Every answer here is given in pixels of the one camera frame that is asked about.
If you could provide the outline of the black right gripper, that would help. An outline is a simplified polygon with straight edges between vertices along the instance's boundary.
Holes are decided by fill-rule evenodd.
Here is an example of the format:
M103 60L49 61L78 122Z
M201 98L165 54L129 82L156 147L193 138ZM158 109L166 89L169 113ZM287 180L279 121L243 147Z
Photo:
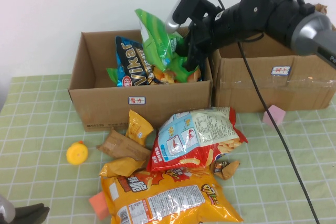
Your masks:
M186 71L193 71L194 65L204 70L207 54L231 44L235 40L236 22L237 6L234 5L215 16L203 18L198 24L190 24L184 38L187 55L182 66Z

